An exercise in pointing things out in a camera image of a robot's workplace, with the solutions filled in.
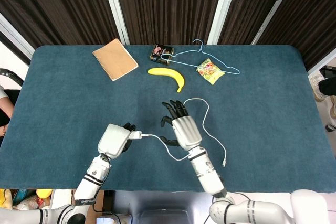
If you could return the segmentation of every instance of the white frame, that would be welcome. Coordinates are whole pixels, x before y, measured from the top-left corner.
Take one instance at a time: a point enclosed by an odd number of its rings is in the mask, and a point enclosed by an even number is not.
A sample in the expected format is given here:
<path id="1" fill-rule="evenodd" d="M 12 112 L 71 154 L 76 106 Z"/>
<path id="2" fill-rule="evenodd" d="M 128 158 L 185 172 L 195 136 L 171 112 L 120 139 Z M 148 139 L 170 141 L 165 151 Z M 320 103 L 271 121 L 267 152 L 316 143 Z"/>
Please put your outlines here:
<path id="1" fill-rule="evenodd" d="M 327 65 L 329 61 L 336 58 L 336 48 L 327 54 L 322 60 L 320 60 L 314 67 L 308 71 L 308 76 L 314 74 L 316 71 L 320 70 L 323 66 Z"/>
<path id="2" fill-rule="evenodd" d="M 119 2 L 119 0 L 109 0 L 109 4 L 110 4 L 110 7 L 111 7 L 111 11 L 112 11 L 112 14 L 113 14 L 115 24 L 116 24 L 117 29 L 118 29 L 118 34 L 119 34 L 119 37 L 120 37 L 120 41 L 123 45 L 129 45 L 130 40 L 128 38 L 128 33 L 127 33 L 124 17 L 122 15 L 120 2 Z"/>
<path id="3" fill-rule="evenodd" d="M 231 0 L 218 0 L 214 20 L 211 25 L 207 45 L 218 44 L 223 25 L 226 19 L 227 12 L 230 8 Z"/>
<path id="4" fill-rule="evenodd" d="M 0 31 L 30 60 L 35 49 L 25 40 L 24 37 L 12 26 L 9 21 L 0 13 Z"/>
<path id="5" fill-rule="evenodd" d="M 280 6 L 282 0 L 276 0 L 272 9 L 269 11 L 267 17 L 265 18 L 264 22 L 262 23 L 261 27 L 259 28 L 259 31 L 257 32 L 256 36 L 254 37 L 251 45 L 255 45 L 258 40 L 260 39 L 261 35 L 265 31 L 265 28 L 268 26 L 268 23 L 273 18 L 274 13 L 277 11 L 278 7 Z"/>

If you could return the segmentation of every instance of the person's arm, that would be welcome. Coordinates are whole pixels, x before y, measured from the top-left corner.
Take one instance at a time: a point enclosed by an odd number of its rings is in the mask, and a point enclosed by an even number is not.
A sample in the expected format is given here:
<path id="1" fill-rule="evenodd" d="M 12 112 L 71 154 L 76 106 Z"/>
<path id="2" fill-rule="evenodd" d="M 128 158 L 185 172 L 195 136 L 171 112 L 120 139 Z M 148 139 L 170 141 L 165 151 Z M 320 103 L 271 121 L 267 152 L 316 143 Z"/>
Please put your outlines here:
<path id="1" fill-rule="evenodd" d="M 12 118 L 14 111 L 14 105 L 10 101 L 8 95 L 5 93 L 4 88 L 0 86 L 0 110 L 5 112 L 5 114 Z M 0 136 L 4 136 L 8 129 L 8 124 L 0 127 Z"/>
<path id="2" fill-rule="evenodd" d="M 14 111 L 14 105 L 10 101 L 9 97 L 0 98 L 0 110 L 6 113 L 9 118 L 12 118 Z"/>

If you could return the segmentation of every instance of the person's leg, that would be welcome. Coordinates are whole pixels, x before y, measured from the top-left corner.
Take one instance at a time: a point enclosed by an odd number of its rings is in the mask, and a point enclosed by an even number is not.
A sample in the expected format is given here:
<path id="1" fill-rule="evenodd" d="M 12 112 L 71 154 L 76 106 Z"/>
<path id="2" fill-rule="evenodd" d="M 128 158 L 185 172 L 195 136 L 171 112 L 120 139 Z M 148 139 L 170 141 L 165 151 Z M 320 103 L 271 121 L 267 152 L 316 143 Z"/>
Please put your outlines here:
<path id="1" fill-rule="evenodd" d="M 336 77 L 320 81 L 319 89 L 324 95 L 336 95 Z"/>
<path id="2" fill-rule="evenodd" d="M 317 102 L 322 102 L 327 97 L 327 95 L 320 91 L 319 87 L 319 83 L 323 80 L 325 80 L 325 77 L 321 74 L 320 71 L 316 71 L 314 74 L 309 76 L 309 82 L 311 88 L 313 89 L 314 98 Z"/>
<path id="3" fill-rule="evenodd" d="M 336 119 L 336 77 L 332 77 L 319 82 L 319 88 L 321 93 L 324 95 L 329 95 L 332 107 L 330 109 L 330 115 L 332 118 Z"/>

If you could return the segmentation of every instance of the white cable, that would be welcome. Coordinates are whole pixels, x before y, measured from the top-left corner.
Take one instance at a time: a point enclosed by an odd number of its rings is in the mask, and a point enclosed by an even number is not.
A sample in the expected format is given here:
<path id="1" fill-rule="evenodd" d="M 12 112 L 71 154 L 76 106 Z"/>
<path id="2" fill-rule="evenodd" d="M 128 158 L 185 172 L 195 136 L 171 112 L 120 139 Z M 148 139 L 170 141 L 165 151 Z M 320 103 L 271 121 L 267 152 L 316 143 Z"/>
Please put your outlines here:
<path id="1" fill-rule="evenodd" d="M 204 118 L 203 118 L 202 127 L 203 127 L 204 131 L 206 132 L 206 134 L 208 134 L 209 137 L 212 137 L 214 140 L 216 140 L 221 145 L 221 147 L 223 148 L 225 154 L 224 154 L 224 159 L 223 159 L 223 162 L 222 162 L 222 166 L 225 167 L 225 165 L 226 165 L 226 148 L 224 147 L 224 145 L 217 138 L 215 138 L 214 136 L 211 136 L 210 133 L 204 127 L 204 122 L 205 122 L 206 116 L 208 115 L 208 111 L 210 109 L 210 105 L 204 99 L 202 99 L 202 98 L 190 98 L 190 99 L 187 99 L 187 100 L 184 101 L 183 105 L 185 105 L 190 100 L 201 100 L 201 101 L 205 102 L 205 104 L 208 106 L 208 109 L 206 110 Z"/>
<path id="2" fill-rule="evenodd" d="M 176 161 L 181 161 L 181 160 L 183 160 L 183 159 L 185 159 L 185 158 L 187 158 L 187 157 L 189 156 L 189 154 L 188 154 L 188 155 L 186 155 L 185 157 L 182 157 L 182 158 L 178 159 L 178 158 L 174 157 L 174 156 L 169 152 L 169 149 L 168 149 L 167 145 L 166 145 L 166 144 L 161 140 L 161 138 L 159 138 L 158 136 L 153 135 L 153 134 L 141 134 L 141 136 L 154 136 L 154 137 L 156 137 L 156 138 L 157 138 L 158 140 L 160 140 L 161 143 L 164 145 L 164 147 L 166 148 L 168 154 L 169 154 L 173 159 L 175 159 Z"/>

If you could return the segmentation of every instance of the candy bag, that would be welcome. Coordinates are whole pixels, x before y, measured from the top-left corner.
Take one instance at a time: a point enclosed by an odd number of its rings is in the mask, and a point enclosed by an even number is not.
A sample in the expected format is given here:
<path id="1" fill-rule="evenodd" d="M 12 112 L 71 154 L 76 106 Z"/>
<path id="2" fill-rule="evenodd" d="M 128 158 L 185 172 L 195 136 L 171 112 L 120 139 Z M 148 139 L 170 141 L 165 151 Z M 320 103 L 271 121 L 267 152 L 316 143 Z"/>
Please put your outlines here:
<path id="1" fill-rule="evenodd" d="M 205 80 L 212 85 L 224 75 L 224 72 L 219 71 L 220 68 L 213 64 L 210 59 L 206 59 L 202 64 L 197 67 L 197 71 Z"/>

